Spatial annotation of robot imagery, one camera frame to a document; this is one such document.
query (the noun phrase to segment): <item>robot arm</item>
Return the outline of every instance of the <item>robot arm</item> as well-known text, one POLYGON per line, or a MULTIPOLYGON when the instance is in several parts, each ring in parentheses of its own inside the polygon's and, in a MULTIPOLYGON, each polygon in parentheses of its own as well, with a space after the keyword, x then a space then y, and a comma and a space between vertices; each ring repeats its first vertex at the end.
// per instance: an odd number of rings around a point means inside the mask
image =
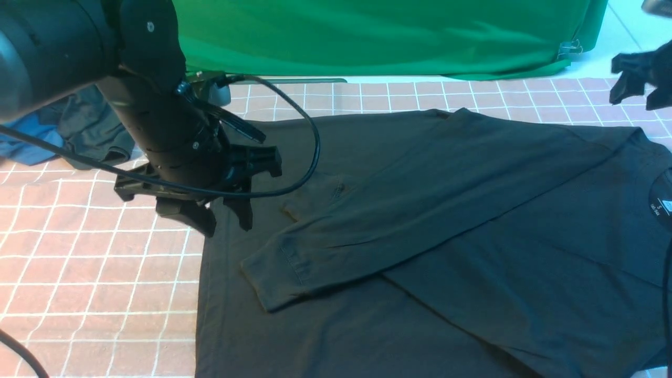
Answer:
POLYGON ((282 175, 280 154, 230 144, 223 124, 258 143, 265 135, 199 99, 185 71, 170 0, 0 0, 0 124, 95 83, 149 161, 118 176, 122 200, 154 196, 160 216, 209 237, 206 204, 230 194, 224 204, 248 230, 251 177, 282 175))

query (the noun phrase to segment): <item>printed size label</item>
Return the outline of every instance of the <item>printed size label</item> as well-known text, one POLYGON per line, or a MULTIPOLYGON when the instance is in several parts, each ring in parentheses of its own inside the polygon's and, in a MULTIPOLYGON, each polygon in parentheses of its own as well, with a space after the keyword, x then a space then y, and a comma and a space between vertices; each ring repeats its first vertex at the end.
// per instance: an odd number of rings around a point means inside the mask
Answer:
POLYGON ((658 222, 672 231, 672 176, 669 170, 658 176, 651 186, 648 206, 658 222))

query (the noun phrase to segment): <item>black cable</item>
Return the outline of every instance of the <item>black cable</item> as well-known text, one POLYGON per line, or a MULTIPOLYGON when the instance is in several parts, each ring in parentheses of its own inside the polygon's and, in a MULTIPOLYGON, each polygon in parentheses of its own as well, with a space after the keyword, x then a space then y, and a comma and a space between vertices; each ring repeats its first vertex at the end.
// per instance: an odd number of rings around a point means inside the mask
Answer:
POLYGON ((663 263, 663 329, 665 333, 665 354, 667 355, 667 378, 672 378, 672 332, 670 331, 669 282, 672 265, 672 241, 667 246, 663 263))
POLYGON ((23 346, 20 342, 8 335, 3 330, 0 330, 0 342, 14 351, 14 353, 18 354, 19 357, 24 359, 28 366, 30 366, 35 374, 37 374, 38 378, 49 378, 49 374, 47 374, 46 370, 44 370, 44 367, 42 364, 40 364, 40 361, 38 361, 38 359, 25 346, 23 346))
POLYGON ((277 197, 277 196, 282 196, 287 193, 291 193, 297 189, 299 189, 301 186, 303 186, 312 174, 315 172, 315 169, 317 168, 317 163, 320 158, 320 152, 322 148, 322 142, 320 140, 320 133, 319 130, 317 129, 317 125, 315 122, 313 122, 312 118, 296 103, 294 100, 292 100, 289 96, 287 96, 283 91, 278 89, 276 86, 274 86, 271 82, 268 80, 262 79, 257 76, 252 76, 252 75, 239 75, 241 79, 245 80, 254 80, 272 91, 274 91, 276 94, 278 94, 283 100, 285 100, 291 107, 293 107, 303 118, 305 118, 308 123, 310 124, 310 127, 312 129, 312 133, 315 139, 315 150, 314 153, 312 154, 312 162, 310 163, 310 167, 306 171, 306 173, 293 185, 290 185, 286 188, 278 189, 278 190, 272 190, 269 192, 252 192, 252 193, 231 193, 231 192, 221 192, 219 190, 209 190, 209 189, 201 189, 201 188, 194 188, 192 186, 186 186, 186 185, 181 185, 181 184, 176 184, 174 182, 168 182, 165 180, 160 180, 160 179, 154 179, 150 177, 146 177, 140 174, 136 174, 133 172, 127 172, 124 171, 123 169, 119 169, 116 167, 112 167, 111 165, 100 163, 99 161, 96 161, 94 159, 85 157, 85 156, 80 156, 77 155, 76 153, 71 153, 70 151, 67 151, 66 149, 62 149, 60 147, 57 147, 56 145, 53 145, 49 142, 45 142, 42 139, 33 137, 31 135, 27 135, 24 133, 21 133, 19 131, 13 130, 9 127, 0 125, 0 134, 7 135, 8 137, 14 138, 18 141, 29 143, 31 145, 35 145, 39 148, 45 149, 49 152, 52 152, 56 155, 60 155, 62 157, 65 157, 67 159, 77 161, 82 164, 89 165, 91 167, 110 172, 113 174, 117 174, 119 176, 131 178, 133 180, 143 182, 145 184, 151 184, 151 185, 159 185, 159 186, 164 186, 166 188, 172 188, 175 190, 181 190, 183 192, 191 192, 194 194, 202 194, 204 196, 214 196, 214 197, 222 197, 222 198, 242 198, 242 199, 248 199, 248 198, 264 198, 264 197, 277 197))

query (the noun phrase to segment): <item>pink tile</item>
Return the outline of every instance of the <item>pink tile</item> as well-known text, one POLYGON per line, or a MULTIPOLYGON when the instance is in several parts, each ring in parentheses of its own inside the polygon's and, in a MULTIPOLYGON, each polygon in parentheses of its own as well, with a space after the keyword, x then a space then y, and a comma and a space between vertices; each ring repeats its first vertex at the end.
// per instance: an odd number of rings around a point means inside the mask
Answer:
POLYGON ((415 89, 417 90, 417 94, 419 95, 444 94, 444 87, 442 83, 431 83, 431 82, 416 83, 415 89))
POLYGON ((98 285, 89 312, 127 312, 133 285, 98 285))
POLYGON ((147 246, 147 253, 180 254, 184 248, 186 238, 187 231, 154 232, 147 246))
POLYGON ((525 86, 523 80, 502 80, 499 82, 499 88, 502 92, 527 92, 528 88, 525 86))
POLYGON ((89 305, 92 293, 93 285, 61 285, 56 288, 54 298, 49 306, 49 312, 84 312, 89 305))
POLYGON ((110 256, 103 265, 100 282, 135 282, 142 258, 110 256))
POLYGON ((115 338, 122 329, 123 315, 96 315, 88 314, 79 331, 73 336, 74 340, 105 340, 115 338))
POLYGON ((420 105, 420 110, 448 109, 448 107, 446 106, 446 98, 444 97, 444 95, 418 96, 417 101, 420 105))
POLYGON ((585 92, 570 91, 558 92, 562 104, 565 106, 590 106, 591 102, 588 100, 585 92))
POLYGON ((476 93, 474 97, 478 108, 501 108, 504 106, 504 100, 500 93, 476 93))
POLYGON ((147 256, 140 270, 141 282, 172 282, 177 278, 179 256, 147 256))
POLYGON ((70 340, 84 317, 82 315, 47 316, 31 335, 33 340, 70 340))
POLYGON ((503 120, 509 119, 509 112, 506 108, 479 109, 478 112, 486 116, 500 118, 503 120))
POLYGON ((332 96, 335 83, 315 83, 306 85, 306 94, 332 96))
POLYGON ((527 79, 525 80, 529 91, 539 92, 539 91, 552 91, 555 92, 555 87, 549 79, 527 79))
MULTIPOLYGON (((58 230, 61 225, 56 224, 56 219, 54 215, 59 209, 67 209, 63 207, 58 207, 54 209, 54 213, 51 216, 49 230, 58 230)), ((14 223, 14 230, 42 230, 44 225, 47 223, 49 217, 50 209, 21 209, 19 211, 19 216, 14 223)))
POLYGON ((662 120, 672 120, 672 108, 663 108, 655 112, 662 120))
POLYGON ((163 337, 171 338, 192 338, 196 332, 196 314, 195 313, 172 313, 168 315, 163 337))
POLYGON ((475 109, 476 102, 474 102, 474 96, 471 94, 449 94, 446 95, 446 100, 448 101, 448 108, 451 110, 467 108, 475 109))
POLYGON ((503 92, 502 96, 506 106, 534 106, 528 92, 503 92))
POLYGON ((28 262, 22 283, 58 282, 65 258, 34 258, 28 262))
POLYGON ((298 120, 301 116, 294 109, 276 109, 273 112, 273 120, 282 121, 282 120, 298 120))
POLYGON ((596 106, 595 112, 602 122, 628 120, 623 108, 619 106, 596 106))
POLYGON ((397 96, 415 96, 415 86, 413 83, 389 83, 390 95, 397 96))
POLYGON ((28 264, 27 258, 4 258, 0 264, 0 282, 15 283, 21 277, 24 267, 28 264))
POLYGON ((539 117, 541 118, 542 122, 553 123, 569 121, 567 111, 565 108, 560 106, 537 108, 537 111, 539 111, 539 117))
POLYGON ((509 113, 512 120, 520 122, 539 122, 539 116, 534 108, 510 108, 509 113))
POLYGON ((390 98, 387 96, 374 96, 362 98, 364 111, 369 112, 389 112, 390 98))
POLYGON ((130 310, 133 312, 168 311, 173 284, 143 284, 135 288, 130 310))
POLYGON ((45 233, 40 239, 35 255, 67 256, 76 236, 74 233, 45 233))
POLYGON ((669 137, 667 130, 660 121, 632 121, 632 126, 640 127, 649 138, 669 137))
POLYGON ((75 342, 65 374, 71 377, 99 377, 107 375, 112 361, 110 342, 75 342))
MULTIPOLYGON (((270 89, 268 88, 263 88, 260 85, 253 85, 252 88, 256 89, 256 87, 259 87, 259 92, 260 93, 268 93, 270 89)), ((285 92, 286 94, 292 96, 292 95, 300 95, 303 96, 306 93, 306 84, 278 84, 277 85, 278 89, 281 91, 285 92)))
POLYGON ((334 94, 341 96, 359 96, 362 89, 359 84, 337 83, 334 84, 334 94))
POLYGON ((196 369, 193 342, 165 342, 159 347, 156 375, 190 376, 196 369))
POLYGON ((3 361, 3 363, 0 364, 0 377, 15 377, 16 368, 23 362, 23 360, 9 348, 0 348, 0 361, 3 361))
POLYGON ((595 110, 591 106, 570 106, 567 108, 572 122, 599 122, 595 110))
MULTIPOLYGON (((32 185, 26 185, 24 186, 24 195, 22 198, 22 203, 28 204, 31 206, 51 206, 54 204, 54 201, 56 200, 56 190, 58 189, 58 186, 56 185, 50 185, 49 183, 47 184, 32 184, 32 185)), ((91 191, 91 185, 89 184, 89 187, 86 188, 85 190, 79 189, 77 191, 78 195, 80 198, 83 196, 84 198, 87 198, 89 196, 89 192, 91 191)), ((68 194, 64 193, 61 191, 61 193, 58 195, 59 203, 64 203, 61 202, 60 199, 63 197, 63 200, 66 202, 69 199, 72 199, 71 196, 68 194)), ((12 198, 11 204, 17 204, 18 203, 18 198, 14 200, 12 198)))
POLYGON ((580 79, 583 89, 587 91, 609 91, 612 87, 605 79, 580 79))
MULTIPOLYGON (((334 110, 308 110, 306 112, 312 118, 319 118, 319 117, 326 117, 326 116, 334 115, 334 110)), ((184 228, 183 224, 177 223, 177 222, 174 222, 174 223, 175 223, 176 227, 173 227, 173 228, 180 228, 180 229, 184 228)))
POLYGON ((111 242, 112 232, 81 233, 73 246, 73 255, 102 256, 107 253, 111 242))
POLYGON ((406 110, 418 110, 419 98, 417 96, 392 96, 390 104, 393 112, 406 110))
POLYGON ((44 313, 55 286, 18 286, 8 313, 44 313))
POLYGON ((157 352, 156 342, 121 342, 116 347, 110 375, 150 377, 157 352))
MULTIPOLYGON (((150 196, 137 196, 133 200, 134 206, 138 205, 138 201, 151 199, 154 203, 155 200, 150 196)), ((110 182, 96 182, 93 184, 93 191, 91 192, 91 206, 97 207, 121 207, 124 202, 119 198, 119 196, 114 192, 114 185, 110 182)))
POLYGON ((262 109, 273 109, 276 106, 276 103, 278 103, 278 98, 275 96, 263 96, 263 97, 254 97, 250 98, 247 101, 247 111, 248 112, 254 112, 255 110, 262 110, 262 109))
POLYGON ((163 330, 167 315, 165 313, 131 313, 126 318, 119 338, 122 340, 158 339, 163 330))
MULTIPOLYGON (((154 218, 157 217, 156 211, 154 209, 124 209, 123 213, 118 211, 116 214, 117 219, 121 215, 119 220, 119 229, 120 230, 137 230, 137 229, 152 229, 154 225, 154 218)), ((115 214, 105 214, 101 213, 100 215, 106 216, 111 219, 114 218, 115 214)))
POLYGON ((586 92, 586 96, 588 96, 591 104, 594 106, 612 106, 609 103, 609 92, 607 91, 586 92))
POLYGON ((193 311, 198 299, 198 283, 180 282, 175 286, 175 295, 171 305, 172 311, 193 311))
POLYGON ((331 110, 335 105, 333 96, 306 96, 304 110, 331 110))
POLYGON ((5 244, 2 247, 2 254, 4 256, 29 256, 35 250, 36 244, 40 239, 40 233, 37 231, 10 233, 6 235, 6 238, 5 244))
POLYGON ((474 93, 499 93, 496 81, 472 81, 471 89, 474 93))
POLYGON ((336 96, 334 108, 337 110, 362 111, 362 98, 359 96, 336 96))
MULTIPOLYGON (((107 231, 117 227, 121 209, 88 209, 83 229, 86 231, 107 231)), ((145 225, 145 229, 152 227, 152 223, 145 225)))
POLYGON ((551 79, 558 91, 583 91, 578 79, 551 79))
POLYGON ((530 96, 535 106, 562 106, 562 102, 555 92, 531 92, 530 96))
POLYGON ((71 258, 68 260, 63 277, 63 283, 95 282, 103 266, 103 258, 71 258))
POLYGON ((471 85, 468 81, 445 81, 443 83, 446 94, 469 94, 471 95, 471 85))
POLYGON ((179 269, 180 281, 198 281, 201 272, 201 256, 184 256, 179 269))
POLYGON ((643 105, 624 105, 621 106, 630 120, 658 120, 655 112, 649 112, 643 105))
MULTIPOLYGON (((70 346, 66 342, 30 342, 30 351, 48 372, 60 373, 65 365, 69 349, 70 346)), ((34 377, 35 372, 33 372, 25 361, 22 361, 17 376, 34 377)))
POLYGON ((663 145, 668 149, 672 150, 672 138, 657 138, 657 139, 651 139, 651 141, 663 145))
POLYGON ((3 311, 9 303, 12 290, 13 288, 11 286, 0 286, 0 309, 3 311))
POLYGON ((363 96, 387 96, 387 84, 362 84, 363 96))
POLYGON ((187 247, 184 252, 187 254, 201 254, 204 243, 205 237, 198 232, 192 231, 187 238, 187 247))
POLYGON ((23 340, 28 338, 30 332, 38 327, 40 320, 41 318, 39 316, 6 317, 0 320, 0 328, 3 330, 9 330, 11 335, 17 340, 23 340))
MULTIPOLYGON (((281 88, 284 84, 278 84, 276 85, 278 88, 281 88)), ((303 84, 296 84, 296 88, 301 88, 303 89, 303 84)), ((266 86, 261 85, 261 84, 252 84, 252 85, 232 85, 230 86, 231 88, 231 96, 232 97, 242 97, 242 98, 247 98, 248 95, 250 96, 271 96, 273 93, 272 90, 266 88, 266 86)), ((282 91, 287 91, 287 93, 296 93, 296 90, 294 90, 294 87, 285 87, 282 91)))

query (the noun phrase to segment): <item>black clamp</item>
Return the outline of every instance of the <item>black clamp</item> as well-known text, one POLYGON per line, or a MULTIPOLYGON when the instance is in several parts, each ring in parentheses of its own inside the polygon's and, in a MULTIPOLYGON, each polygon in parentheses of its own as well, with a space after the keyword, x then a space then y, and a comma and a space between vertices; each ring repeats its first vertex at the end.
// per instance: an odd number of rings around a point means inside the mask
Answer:
POLYGON ((655 51, 616 55, 612 59, 612 73, 621 74, 610 91, 612 105, 632 96, 643 96, 646 84, 650 84, 656 89, 646 97, 646 109, 672 106, 672 41, 655 51))

